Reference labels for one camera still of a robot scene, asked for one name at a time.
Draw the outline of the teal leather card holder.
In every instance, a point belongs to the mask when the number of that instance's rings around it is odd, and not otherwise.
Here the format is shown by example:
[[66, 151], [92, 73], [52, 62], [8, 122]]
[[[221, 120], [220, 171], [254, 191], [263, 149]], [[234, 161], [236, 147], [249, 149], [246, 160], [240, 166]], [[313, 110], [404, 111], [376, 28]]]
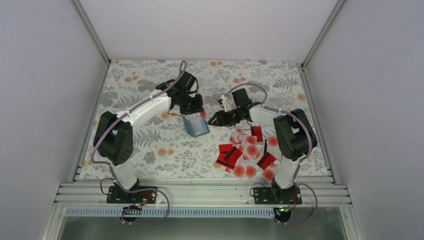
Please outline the teal leather card holder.
[[200, 113], [182, 115], [185, 130], [192, 138], [197, 138], [210, 133], [208, 123]]

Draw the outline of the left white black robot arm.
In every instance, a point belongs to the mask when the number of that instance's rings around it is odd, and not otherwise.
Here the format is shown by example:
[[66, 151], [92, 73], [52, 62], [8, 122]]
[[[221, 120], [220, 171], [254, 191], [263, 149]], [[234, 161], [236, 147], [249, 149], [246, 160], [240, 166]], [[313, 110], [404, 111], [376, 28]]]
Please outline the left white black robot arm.
[[160, 83], [150, 95], [118, 113], [104, 112], [93, 139], [93, 154], [103, 160], [120, 187], [119, 196], [131, 203], [139, 197], [138, 178], [130, 164], [134, 151], [134, 128], [144, 125], [158, 114], [177, 106], [181, 115], [203, 112], [203, 98], [198, 94], [199, 83], [191, 73], [182, 70], [176, 79]]

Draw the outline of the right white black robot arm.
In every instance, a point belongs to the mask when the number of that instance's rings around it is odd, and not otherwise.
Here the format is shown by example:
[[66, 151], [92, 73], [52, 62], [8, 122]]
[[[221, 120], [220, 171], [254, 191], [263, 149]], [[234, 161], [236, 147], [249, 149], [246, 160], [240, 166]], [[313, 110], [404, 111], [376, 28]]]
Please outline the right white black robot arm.
[[270, 195], [274, 202], [282, 204], [289, 199], [292, 189], [299, 186], [296, 177], [301, 164], [318, 144], [314, 130], [300, 108], [285, 111], [253, 102], [244, 88], [233, 92], [232, 98], [235, 108], [217, 111], [208, 124], [230, 127], [248, 121], [274, 127], [277, 145], [285, 159], [271, 180]]

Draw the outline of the dark red striped card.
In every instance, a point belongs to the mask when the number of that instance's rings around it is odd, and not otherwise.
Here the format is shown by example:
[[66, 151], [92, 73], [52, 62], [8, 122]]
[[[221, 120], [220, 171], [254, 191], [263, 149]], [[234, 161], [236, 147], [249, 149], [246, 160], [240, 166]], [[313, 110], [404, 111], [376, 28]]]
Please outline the dark red striped card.
[[257, 142], [263, 142], [264, 138], [263, 138], [263, 132], [262, 132], [262, 127], [261, 126], [252, 126], [250, 128], [250, 132], [251, 135], [256, 137], [256, 141]]
[[218, 146], [219, 154], [220, 155], [227, 155], [227, 154], [229, 154], [232, 151], [233, 147], [234, 146], [231, 143], [220, 144]]

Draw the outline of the red card with stripe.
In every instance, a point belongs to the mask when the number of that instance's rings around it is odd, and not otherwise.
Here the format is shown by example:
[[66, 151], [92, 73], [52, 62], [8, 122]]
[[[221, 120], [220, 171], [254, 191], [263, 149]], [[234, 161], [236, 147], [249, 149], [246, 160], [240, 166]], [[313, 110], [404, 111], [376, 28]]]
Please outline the red card with stripe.
[[221, 152], [216, 160], [216, 163], [233, 170], [236, 166], [238, 159], [243, 155], [243, 152], [233, 147], [228, 152]]

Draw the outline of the floral patterned table mat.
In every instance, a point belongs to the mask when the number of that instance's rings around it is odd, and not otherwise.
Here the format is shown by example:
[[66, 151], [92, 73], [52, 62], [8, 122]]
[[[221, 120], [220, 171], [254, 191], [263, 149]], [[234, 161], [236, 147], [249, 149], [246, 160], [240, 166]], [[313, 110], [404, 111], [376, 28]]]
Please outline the floral patterned table mat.
[[[100, 96], [96, 116], [131, 107], [146, 98], [155, 87], [178, 75], [179, 60], [112, 60]], [[253, 102], [265, 100], [272, 108], [286, 111], [311, 111], [300, 72], [293, 61], [284, 60], [190, 60], [187, 71], [199, 82], [206, 119], [220, 109], [219, 98], [233, 87], [245, 88]], [[271, 126], [263, 125], [263, 137], [276, 136]], [[139, 178], [226, 178], [236, 177], [232, 170], [216, 163], [219, 145], [233, 143], [238, 133], [250, 134], [250, 124], [242, 121], [236, 127], [210, 127], [210, 133], [191, 137], [187, 134], [177, 108], [162, 112], [143, 126], [134, 129], [131, 167]], [[241, 156], [236, 165], [254, 166], [255, 177], [263, 171], [257, 162], [266, 146], [257, 144], [256, 159]], [[267, 169], [277, 173], [284, 157], [276, 158]]]

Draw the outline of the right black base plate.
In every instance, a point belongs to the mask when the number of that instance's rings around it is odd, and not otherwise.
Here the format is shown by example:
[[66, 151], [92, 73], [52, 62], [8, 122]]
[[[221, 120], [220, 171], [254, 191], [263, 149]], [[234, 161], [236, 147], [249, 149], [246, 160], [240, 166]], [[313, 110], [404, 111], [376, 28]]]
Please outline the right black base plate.
[[286, 189], [254, 187], [252, 194], [256, 205], [300, 205], [303, 203], [301, 191], [294, 185]]

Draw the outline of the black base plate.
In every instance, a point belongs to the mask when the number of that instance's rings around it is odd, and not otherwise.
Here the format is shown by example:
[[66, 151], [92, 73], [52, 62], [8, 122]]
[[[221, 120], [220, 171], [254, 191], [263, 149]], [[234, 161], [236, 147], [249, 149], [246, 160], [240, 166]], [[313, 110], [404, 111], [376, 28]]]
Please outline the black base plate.
[[254, 187], [252, 194], [256, 205], [300, 205], [303, 203], [301, 191], [294, 185], [286, 189]]
[[132, 190], [146, 189], [136, 193], [123, 191], [119, 186], [111, 186], [108, 190], [106, 202], [108, 204], [154, 204], [156, 202], [157, 187], [136, 186]]

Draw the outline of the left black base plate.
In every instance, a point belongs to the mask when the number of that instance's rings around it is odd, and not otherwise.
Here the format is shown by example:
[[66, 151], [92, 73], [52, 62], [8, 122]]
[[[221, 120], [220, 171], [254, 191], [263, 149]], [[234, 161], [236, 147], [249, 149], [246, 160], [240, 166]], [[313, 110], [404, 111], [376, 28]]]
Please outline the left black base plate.
[[106, 202], [108, 204], [154, 204], [156, 202], [157, 187], [136, 186], [132, 190], [146, 189], [136, 193], [123, 191], [119, 186], [111, 186], [108, 190]]

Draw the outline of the aluminium rail frame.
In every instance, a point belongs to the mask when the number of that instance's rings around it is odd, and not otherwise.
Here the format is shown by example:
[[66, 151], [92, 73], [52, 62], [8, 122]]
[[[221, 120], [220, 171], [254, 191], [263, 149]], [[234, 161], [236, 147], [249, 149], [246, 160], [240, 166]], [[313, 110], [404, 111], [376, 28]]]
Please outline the aluminium rail frame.
[[[352, 204], [348, 188], [335, 185], [330, 177], [300, 177], [301, 207], [340, 207]], [[156, 198], [156, 206], [166, 206], [169, 199], [172, 207], [253, 207], [255, 200], [250, 195], [252, 185], [259, 178], [181, 178], [142, 179], [141, 186], [157, 187], [164, 195]], [[105, 206], [106, 195], [102, 194], [99, 180], [76, 180], [61, 183], [54, 204], [68, 206]]]

